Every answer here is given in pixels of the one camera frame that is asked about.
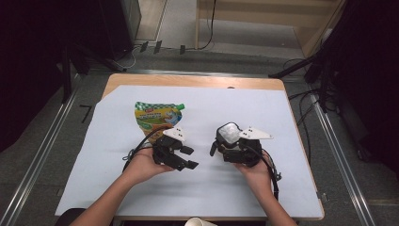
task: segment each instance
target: white cup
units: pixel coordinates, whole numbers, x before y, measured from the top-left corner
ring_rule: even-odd
[[[184,226],[217,226],[217,225],[200,218],[191,218],[185,223]]]

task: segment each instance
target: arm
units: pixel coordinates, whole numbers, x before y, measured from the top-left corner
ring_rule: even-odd
[[[159,173],[172,170],[168,166],[153,162],[152,149],[139,151],[123,174],[71,225],[109,225],[123,198],[133,186]]]
[[[252,168],[248,168],[242,164],[234,165],[246,177],[250,189],[273,226],[296,225],[273,196],[270,175],[263,161],[259,161]]]

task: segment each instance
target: colorful snack bag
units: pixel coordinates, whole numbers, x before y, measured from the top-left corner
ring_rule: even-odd
[[[164,104],[147,104],[136,102],[135,116],[138,126],[144,132],[145,136],[159,127],[166,126],[168,128],[176,125],[182,118],[181,110],[184,109],[184,104],[180,105],[164,105]],[[153,144],[155,140],[163,135],[161,129],[154,135],[149,137],[148,141]]]

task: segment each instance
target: black stand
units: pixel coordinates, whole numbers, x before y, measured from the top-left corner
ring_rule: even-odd
[[[83,55],[92,57],[97,62],[105,65],[109,70],[113,72],[122,72],[116,65],[110,63],[101,56],[98,56],[88,48],[78,45],[76,43],[64,42],[64,49],[62,51],[62,74],[63,74],[63,87],[64,95],[62,103],[64,104],[72,94],[72,82],[71,82],[71,63],[75,67],[78,73],[88,74],[90,69]]]
[[[290,68],[275,74],[270,74],[270,78],[282,78],[285,75],[295,72],[298,69],[301,69],[309,64],[311,66],[307,70],[305,74],[305,81],[307,83],[314,83],[316,79],[321,75],[322,82],[320,87],[320,97],[319,97],[319,105],[323,109],[325,113],[327,113],[326,107],[326,96],[327,96],[327,86],[328,86],[328,79],[330,75],[333,73],[331,69],[331,64],[329,60],[325,56],[323,56],[324,52],[320,50],[313,56],[310,56],[307,59],[304,59],[295,65],[291,66]]]

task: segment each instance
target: table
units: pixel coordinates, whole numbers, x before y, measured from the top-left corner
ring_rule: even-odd
[[[215,20],[289,25],[305,57],[311,56],[339,20],[344,0],[217,0]],[[197,0],[196,48],[200,19],[211,19],[213,0]]]
[[[240,172],[224,163],[220,154],[209,155],[215,130],[229,121],[274,136],[262,140],[262,145],[282,173],[279,201],[290,216],[298,220],[324,217],[280,80],[150,74],[110,76],[56,215],[69,208],[87,208],[120,175],[121,159],[144,137],[134,118],[136,101],[185,104],[178,125],[186,132],[184,145],[195,151],[182,157],[199,165],[135,186],[121,204],[117,219],[265,220]]]

